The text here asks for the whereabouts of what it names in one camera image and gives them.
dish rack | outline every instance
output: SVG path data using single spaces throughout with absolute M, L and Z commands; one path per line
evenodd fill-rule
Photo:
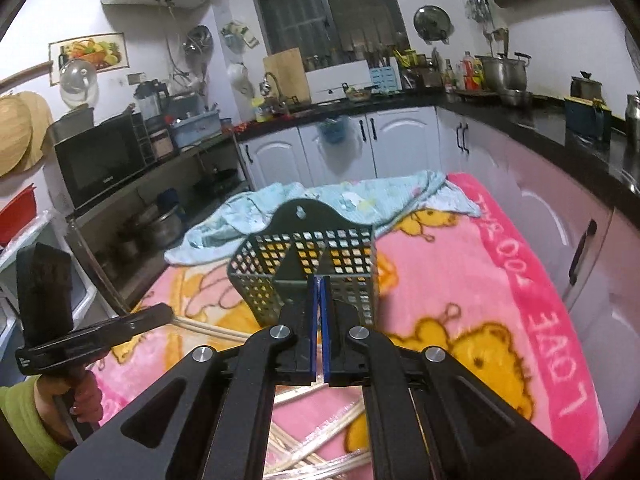
M 354 305 L 373 326 L 378 268 L 373 226 L 343 218 L 311 199 L 282 204 L 270 224 L 249 235 L 226 268 L 229 281 L 261 326 L 275 324 L 287 303 L 305 301 L 312 274 L 329 276 L 334 299 Z

cutting board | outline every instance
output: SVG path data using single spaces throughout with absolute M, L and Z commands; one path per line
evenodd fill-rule
M 19 98 L 0 98 L 0 176 L 16 167 L 31 142 L 31 115 Z
M 53 117 L 51 116 L 49 105 L 42 96 L 34 92 L 20 92 L 16 97 L 27 105 L 33 129 L 31 143 L 13 170 L 14 173 L 20 173 L 35 166 L 50 149 L 50 142 L 46 137 L 46 133 L 47 128 L 53 122 Z
M 305 67 L 302 65 L 302 56 L 300 49 L 292 48 L 267 56 L 263 60 L 264 71 L 273 72 L 278 78 L 282 93 L 288 98 L 296 96 L 302 104 L 311 102 L 311 94 L 309 92 L 309 84 L 306 82 Z M 275 90 L 273 81 L 269 83 Z

pink blanket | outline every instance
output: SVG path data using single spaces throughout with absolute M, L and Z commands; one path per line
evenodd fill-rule
M 419 211 L 376 241 L 380 328 L 407 348 L 447 349 L 569 453 L 585 477 L 604 456 L 607 433 L 564 305 L 489 193 L 469 175 L 449 179 L 481 207 L 482 216 Z M 142 305 L 165 301 L 178 316 L 253 333 L 259 327 L 226 279 L 225 267 L 216 262 L 170 268 Z M 97 367 L 103 422 L 199 344 L 225 349 L 238 342 L 171 326 L 114 348 Z M 359 388 L 322 388 L 276 407 L 273 422 L 294 441 L 310 443 L 328 420 L 339 422 L 350 408 L 357 415 L 359 399 Z M 349 422 L 314 447 L 319 460 L 368 445 L 364 416 Z M 267 469 L 287 457 L 271 451 Z M 370 465 L 350 478 L 372 478 Z

green sleeve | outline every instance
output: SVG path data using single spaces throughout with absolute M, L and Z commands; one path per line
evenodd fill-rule
M 68 451 L 59 446 L 42 425 L 33 395 L 36 379 L 30 377 L 11 388 L 0 388 L 0 409 L 27 452 L 53 478 Z

cabinet door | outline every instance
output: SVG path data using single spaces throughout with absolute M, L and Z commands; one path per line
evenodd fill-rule
M 587 279 L 611 211 L 567 174 L 517 142 L 507 145 L 509 178 L 502 182 L 505 213 L 545 266 L 564 304 L 571 306 Z M 595 222 L 595 232 L 581 238 Z M 569 270 L 576 253 L 572 285 Z
M 640 402 L 640 234 L 615 212 L 589 278 L 569 311 L 612 446 Z
M 378 178 L 440 169 L 435 108 L 406 108 L 367 114 Z
M 300 128 L 300 138 L 314 186 L 376 177 L 367 118 L 364 115 L 355 116 L 350 117 L 349 121 L 346 138 L 338 144 L 326 142 L 317 124 Z
M 313 186 L 297 128 L 244 142 L 240 151 L 256 190 L 274 182 Z
M 498 130 L 466 118 L 463 118 L 460 137 L 466 151 L 465 171 L 476 177 L 503 206 L 501 181 L 507 173 L 505 149 L 507 143 L 513 141 Z
M 440 140 L 440 169 L 445 174 L 466 171 L 466 154 L 462 149 L 460 130 L 463 118 L 459 115 L 438 108 L 438 138 Z

